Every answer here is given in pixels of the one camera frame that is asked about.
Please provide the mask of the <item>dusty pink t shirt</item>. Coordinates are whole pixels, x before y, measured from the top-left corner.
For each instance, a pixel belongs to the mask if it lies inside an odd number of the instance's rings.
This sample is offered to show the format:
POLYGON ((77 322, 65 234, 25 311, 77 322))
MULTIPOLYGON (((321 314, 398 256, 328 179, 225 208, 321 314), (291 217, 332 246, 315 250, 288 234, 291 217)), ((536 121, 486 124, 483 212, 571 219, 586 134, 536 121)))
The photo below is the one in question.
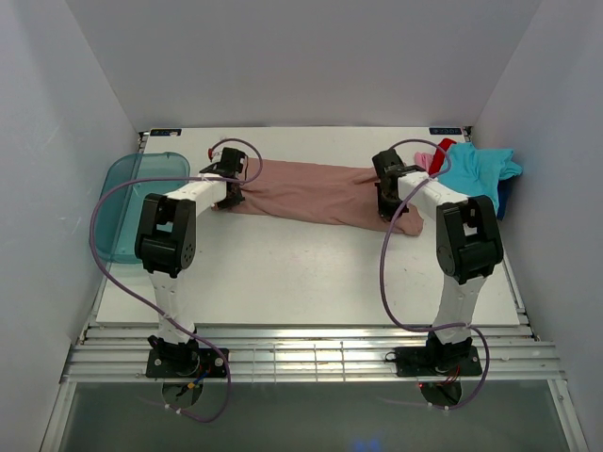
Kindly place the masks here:
POLYGON ((251 159, 261 173, 242 187, 244 201, 226 211, 385 232, 373 168, 251 159))

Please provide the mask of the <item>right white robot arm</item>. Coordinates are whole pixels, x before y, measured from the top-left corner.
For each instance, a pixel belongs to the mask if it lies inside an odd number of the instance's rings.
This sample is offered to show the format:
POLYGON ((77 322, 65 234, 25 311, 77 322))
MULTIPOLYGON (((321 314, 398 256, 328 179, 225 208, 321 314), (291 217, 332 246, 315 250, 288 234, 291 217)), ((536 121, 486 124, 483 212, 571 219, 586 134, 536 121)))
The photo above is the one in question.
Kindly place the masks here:
POLYGON ((444 275, 438 311, 423 328, 422 347, 397 347, 391 363, 400 377, 477 377, 484 364, 470 328, 486 280, 503 259, 492 200, 454 191, 390 148, 373 156, 380 216, 395 223, 413 202, 435 222, 435 254, 444 275))

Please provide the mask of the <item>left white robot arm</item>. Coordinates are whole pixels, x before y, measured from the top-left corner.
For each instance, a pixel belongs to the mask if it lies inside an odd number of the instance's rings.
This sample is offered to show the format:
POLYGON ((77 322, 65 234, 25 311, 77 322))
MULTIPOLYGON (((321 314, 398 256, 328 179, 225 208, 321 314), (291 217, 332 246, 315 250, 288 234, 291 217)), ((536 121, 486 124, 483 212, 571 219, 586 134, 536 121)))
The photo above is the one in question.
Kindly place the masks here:
POLYGON ((196 378, 203 371, 212 377, 225 375, 222 366, 210 370, 220 356, 189 336, 196 331, 192 309, 178 295, 179 282, 196 255, 198 216, 212 207, 225 209, 244 201, 237 181, 247 155, 225 147, 212 151, 209 158, 210 165, 200 171, 198 181, 166 194, 150 193, 142 204, 135 254, 162 311, 157 333, 148 338, 148 378, 196 378))

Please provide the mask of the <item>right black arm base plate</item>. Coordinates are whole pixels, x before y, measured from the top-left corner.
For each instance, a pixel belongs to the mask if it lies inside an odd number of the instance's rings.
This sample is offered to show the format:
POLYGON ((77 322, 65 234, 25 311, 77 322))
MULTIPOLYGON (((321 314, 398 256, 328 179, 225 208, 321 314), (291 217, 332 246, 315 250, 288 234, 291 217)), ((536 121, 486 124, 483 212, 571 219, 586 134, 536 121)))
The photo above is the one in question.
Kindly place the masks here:
POLYGON ((479 377, 481 361, 476 347, 460 356, 437 360, 426 347, 395 347, 384 359, 393 363, 398 377, 479 377))

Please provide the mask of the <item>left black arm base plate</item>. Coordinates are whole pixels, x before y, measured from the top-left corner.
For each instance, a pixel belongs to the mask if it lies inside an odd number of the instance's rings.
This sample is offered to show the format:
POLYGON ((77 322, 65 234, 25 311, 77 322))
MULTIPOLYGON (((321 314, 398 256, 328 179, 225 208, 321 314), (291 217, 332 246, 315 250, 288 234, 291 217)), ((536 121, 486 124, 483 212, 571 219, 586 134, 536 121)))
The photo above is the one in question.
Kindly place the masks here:
POLYGON ((149 352, 144 375, 150 379, 225 378, 225 359, 211 348, 149 352))

